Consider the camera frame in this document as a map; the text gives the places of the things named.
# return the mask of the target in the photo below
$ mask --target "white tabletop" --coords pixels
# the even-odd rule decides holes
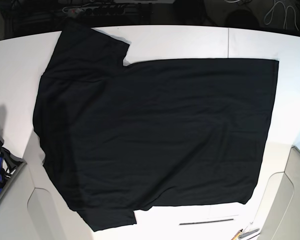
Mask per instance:
[[[125,58],[128,63],[178,58],[275,59],[279,60],[279,74],[258,185],[246,205],[153,207],[135,212],[137,225],[91,233],[91,239],[231,239],[253,220],[256,228],[262,227],[281,180],[275,173],[285,170],[290,148],[300,135],[300,37],[207,26],[119,26],[99,31],[131,44]],[[90,229],[67,208],[49,181],[32,125],[40,76],[59,35],[52,32],[0,41],[0,134],[5,147],[29,163],[34,186],[52,194],[67,238],[78,239],[78,232]],[[262,200],[267,184],[269,194]],[[178,226],[231,215],[235,215],[231,222]]]

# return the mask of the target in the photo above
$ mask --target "black t-shirt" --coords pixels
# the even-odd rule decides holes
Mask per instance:
[[[152,206],[245,204],[258,181],[279,62],[123,66],[128,48],[71,22],[41,77],[34,130],[69,208],[98,231],[135,224],[133,211]]]

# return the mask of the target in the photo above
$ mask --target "dark background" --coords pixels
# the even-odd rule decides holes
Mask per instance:
[[[0,0],[0,40],[60,31],[68,18],[88,27],[196,25],[300,36],[300,0],[281,0],[295,14],[278,4],[269,25],[271,13],[264,17],[275,1],[227,1],[235,0]]]

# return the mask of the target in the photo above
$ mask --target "black fabric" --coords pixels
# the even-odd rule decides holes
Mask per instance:
[[[94,230],[152,206],[245,204],[258,181],[279,63],[170,59],[69,23],[33,115],[44,168]]]

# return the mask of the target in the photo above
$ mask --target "white table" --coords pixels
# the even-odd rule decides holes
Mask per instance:
[[[129,63],[177,58],[261,58],[280,61],[272,121],[253,196],[246,205],[153,207],[149,211],[135,212],[137,225],[92,233],[81,218],[68,209],[49,181],[42,167],[44,153],[33,133],[32,115],[40,76],[47,67],[60,32],[0,41],[0,134],[5,139],[4,146],[28,162],[27,171],[33,182],[24,191],[29,195],[31,189],[41,188],[51,193],[62,230],[69,240],[83,239],[83,236],[87,240],[227,240],[253,220],[253,226],[261,228],[278,190],[290,148],[300,138],[300,37],[206,26],[120,26],[98,30],[131,43],[126,56]],[[24,196],[16,196],[14,204],[27,204],[25,199]],[[0,212],[7,211],[10,204],[11,201],[5,203],[5,209],[0,208]],[[10,217],[32,226],[25,209],[17,210]],[[235,221],[178,226],[179,223],[202,222],[207,218],[231,215],[236,215]],[[0,232],[2,239],[9,237],[9,233],[3,234],[6,234],[5,238]],[[39,239],[35,235],[28,237]]]

